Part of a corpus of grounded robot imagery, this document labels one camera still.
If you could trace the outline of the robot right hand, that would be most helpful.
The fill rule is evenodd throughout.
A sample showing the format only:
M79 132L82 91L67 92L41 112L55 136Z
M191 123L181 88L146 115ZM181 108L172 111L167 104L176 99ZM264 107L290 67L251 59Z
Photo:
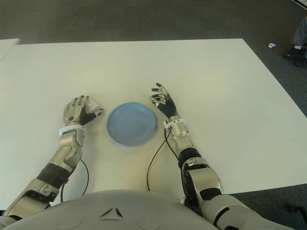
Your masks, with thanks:
M150 96L150 101L167 117L177 116L176 105L171 98L167 89L159 83L156 83L156 88L151 89L156 94Z

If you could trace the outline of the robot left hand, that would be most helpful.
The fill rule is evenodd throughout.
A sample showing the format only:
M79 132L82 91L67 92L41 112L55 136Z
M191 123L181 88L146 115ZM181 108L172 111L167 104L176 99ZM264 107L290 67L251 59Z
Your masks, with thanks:
M87 112L86 109L89 106L89 96L81 95L74 98L68 103L63 112L63 122L65 126L81 125L84 126L87 123L93 121L104 112L103 108L96 108L91 112Z

